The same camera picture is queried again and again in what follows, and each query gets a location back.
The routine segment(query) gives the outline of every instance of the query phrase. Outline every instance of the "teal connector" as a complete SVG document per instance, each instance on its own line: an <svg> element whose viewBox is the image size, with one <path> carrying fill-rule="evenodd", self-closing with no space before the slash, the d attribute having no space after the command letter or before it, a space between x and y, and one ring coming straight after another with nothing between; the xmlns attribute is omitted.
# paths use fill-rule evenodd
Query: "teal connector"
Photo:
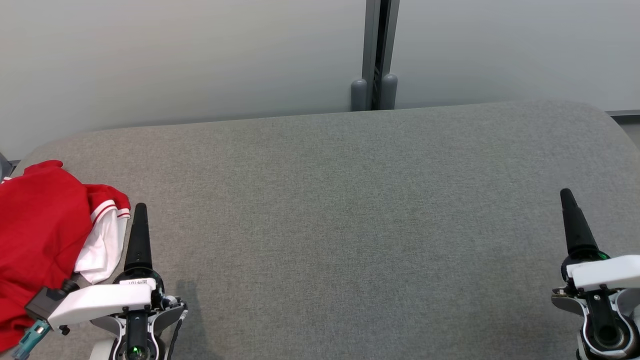
<svg viewBox="0 0 640 360"><path fill-rule="evenodd" d="M36 320L36 323L27 331L22 337L18 348L11 354L15 360L27 360L29 353L36 347L36 345L44 338L44 336L51 330L48 323L42 320Z"/></svg>

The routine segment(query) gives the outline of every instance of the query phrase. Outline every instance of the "white fabric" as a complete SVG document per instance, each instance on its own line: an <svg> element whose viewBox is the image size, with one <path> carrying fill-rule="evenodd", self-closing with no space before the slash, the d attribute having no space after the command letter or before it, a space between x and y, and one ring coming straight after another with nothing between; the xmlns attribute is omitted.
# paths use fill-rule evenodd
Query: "white fabric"
<svg viewBox="0 0 640 360"><path fill-rule="evenodd" d="M118 210L109 200L93 212L92 219L93 229L80 251L74 271L95 284L108 279L120 262L129 210Z"/></svg>

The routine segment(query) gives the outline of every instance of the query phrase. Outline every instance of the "white wall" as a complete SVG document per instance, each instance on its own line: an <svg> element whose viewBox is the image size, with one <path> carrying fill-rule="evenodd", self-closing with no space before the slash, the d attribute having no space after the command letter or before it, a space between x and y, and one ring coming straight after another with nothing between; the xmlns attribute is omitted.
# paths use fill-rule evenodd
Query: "white wall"
<svg viewBox="0 0 640 360"><path fill-rule="evenodd" d="M72 133L349 110L365 0L4 0L0 152Z"/></svg>
<svg viewBox="0 0 640 360"><path fill-rule="evenodd" d="M638 0L401 0L396 108L560 98L640 109Z"/></svg>

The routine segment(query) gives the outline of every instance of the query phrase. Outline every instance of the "gray fabric surface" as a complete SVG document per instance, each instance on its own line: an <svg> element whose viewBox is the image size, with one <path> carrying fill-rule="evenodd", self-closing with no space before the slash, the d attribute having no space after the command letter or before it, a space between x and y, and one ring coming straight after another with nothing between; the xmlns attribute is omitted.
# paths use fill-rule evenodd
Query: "gray fabric surface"
<svg viewBox="0 0 640 360"><path fill-rule="evenodd" d="M17 173L52 158L147 203L154 265L191 310L176 360L573 359L581 320L550 301L560 189L604 251L640 253L639 153L583 104L101 131ZM32 360L106 337L71 329Z"/></svg>

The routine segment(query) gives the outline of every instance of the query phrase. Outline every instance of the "gray bracket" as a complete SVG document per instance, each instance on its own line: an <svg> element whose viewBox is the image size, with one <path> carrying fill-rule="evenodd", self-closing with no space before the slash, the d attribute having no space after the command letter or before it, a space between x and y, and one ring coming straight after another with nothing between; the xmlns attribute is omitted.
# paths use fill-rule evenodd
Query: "gray bracket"
<svg viewBox="0 0 640 360"><path fill-rule="evenodd" d="M606 111L618 125L640 124L640 110L616 110Z"/></svg>
<svg viewBox="0 0 640 360"><path fill-rule="evenodd" d="M398 77L387 74L382 77L380 83L380 110L393 110L396 108L396 90Z"/></svg>
<svg viewBox="0 0 640 360"><path fill-rule="evenodd" d="M367 81L357 79L351 83L351 111L367 109Z"/></svg>
<svg viewBox="0 0 640 360"><path fill-rule="evenodd" d="M0 180L2 178L11 175L11 171L13 170L13 165L2 155L0 152Z"/></svg>
<svg viewBox="0 0 640 360"><path fill-rule="evenodd" d="M367 110L394 108L394 80L385 78L391 68L399 3L400 0L367 0L362 55L362 78L368 86ZM387 87L386 95L382 94L383 86Z"/></svg>

